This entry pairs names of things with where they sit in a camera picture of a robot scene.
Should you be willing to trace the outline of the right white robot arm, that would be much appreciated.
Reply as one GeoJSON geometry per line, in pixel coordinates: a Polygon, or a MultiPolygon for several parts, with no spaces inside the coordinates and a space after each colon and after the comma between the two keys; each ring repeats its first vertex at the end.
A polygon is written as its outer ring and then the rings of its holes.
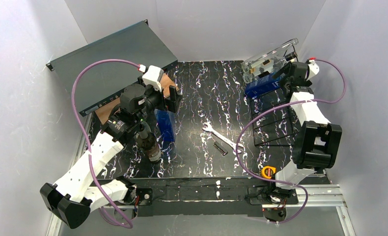
{"type": "Polygon", "coordinates": [[[311,89],[311,78],[320,71],[316,58],[288,62],[274,74],[300,122],[290,161],[275,175],[277,192],[292,190],[307,176],[335,164],[342,128],[332,124],[320,111],[311,89]]]}

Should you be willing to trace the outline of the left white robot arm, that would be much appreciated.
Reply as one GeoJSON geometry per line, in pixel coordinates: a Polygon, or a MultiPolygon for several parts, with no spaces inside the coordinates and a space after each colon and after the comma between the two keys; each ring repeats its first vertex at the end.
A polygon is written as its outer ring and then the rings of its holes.
{"type": "Polygon", "coordinates": [[[134,183],[118,177],[101,184],[97,175],[132,142],[136,142],[150,162],[158,162],[162,152],[146,118],[154,111],[177,112],[180,100],[178,86],[167,75],[157,80],[141,76],[127,86],[118,99],[99,109],[104,115],[103,124],[85,153],[55,183],[41,187],[47,209],[75,229],[93,211],[106,205],[138,204],[141,197],[134,183]]]}

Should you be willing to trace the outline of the clear round glass bottle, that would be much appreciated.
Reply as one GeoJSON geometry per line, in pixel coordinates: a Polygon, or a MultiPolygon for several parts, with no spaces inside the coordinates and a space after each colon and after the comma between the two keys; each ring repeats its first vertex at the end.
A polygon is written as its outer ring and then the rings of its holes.
{"type": "Polygon", "coordinates": [[[257,55],[246,59],[241,63],[241,68],[245,73],[254,73],[256,70],[260,71],[260,68],[266,70],[274,64],[274,60],[283,59],[286,57],[287,53],[291,53],[298,43],[298,38],[292,38],[275,49],[258,53],[257,55]]]}

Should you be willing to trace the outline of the blue square bottle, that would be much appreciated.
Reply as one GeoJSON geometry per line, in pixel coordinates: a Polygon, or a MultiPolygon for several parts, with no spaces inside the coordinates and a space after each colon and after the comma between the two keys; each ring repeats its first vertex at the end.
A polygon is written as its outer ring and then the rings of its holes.
{"type": "Polygon", "coordinates": [[[253,98],[278,89],[279,82],[285,75],[281,74],[277,78],[273,78],[273,75],[274,73],[248,83],[245,88],[245,96],[253,98]]]}
{"type": "Polygon", "coordinates": [[[175,141],[175,131],[174,131],[174,113],[170,111],[162,111],[156,109],[154,111],[156,121],[162,136],[162,139],[165,142],[174,142],[175,141]]]}

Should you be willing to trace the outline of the black wire wine rack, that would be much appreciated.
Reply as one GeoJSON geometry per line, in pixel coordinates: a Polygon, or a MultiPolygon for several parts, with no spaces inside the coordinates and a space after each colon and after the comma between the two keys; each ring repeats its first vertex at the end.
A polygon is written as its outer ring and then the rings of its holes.
{"type": "MultiPolygon", "coordinates": [[[[292,93],[298,91],[299,88],[293,88],[292,93]]],[[[248,97],[251,106],[251,117],[256,118],[266,110],[288,103],[292,93],[283,92],[283,79],[281,79],[278,89],[257,97],[248,97]]],[[[297,121],[295,113],[288,107],[263,116],[252,125],[254,145],[257,147],[282,147],[293,144],[293,138],[299,131],[297,121]]]]}

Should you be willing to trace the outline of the clear square labelled bottle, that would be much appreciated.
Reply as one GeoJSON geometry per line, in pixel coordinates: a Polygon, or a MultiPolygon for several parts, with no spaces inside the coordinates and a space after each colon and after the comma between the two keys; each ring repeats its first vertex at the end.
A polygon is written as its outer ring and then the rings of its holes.
{"type": "Polygon", "coordinates": [[[279,71],[290,61],[297,59],[295,51],[281,56],[266,55],[262,59],[254,61],[248,60],[242,63],[243,80],[245,83],[251,83],[254,80],[263,78],[271,73],[279,71]]]}

